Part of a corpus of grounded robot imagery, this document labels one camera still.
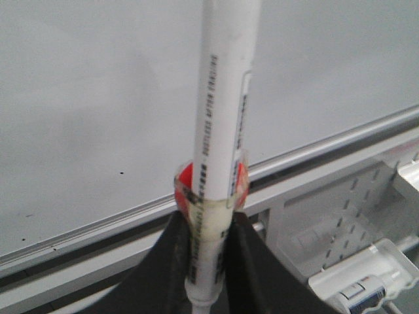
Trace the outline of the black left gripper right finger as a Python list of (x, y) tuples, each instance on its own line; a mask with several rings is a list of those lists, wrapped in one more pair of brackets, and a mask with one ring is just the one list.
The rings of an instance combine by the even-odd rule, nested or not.
[(274, 256), (245, 213), (235, 213), (225, 251), (231, 313), (336, 313)]

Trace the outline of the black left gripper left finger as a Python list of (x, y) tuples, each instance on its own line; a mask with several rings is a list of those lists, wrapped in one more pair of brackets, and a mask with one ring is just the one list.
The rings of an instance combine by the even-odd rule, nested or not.
[(111, 292), (80, 313), (181, 313), (189, 260), (189, 226), (174, 212), (147, 256)]

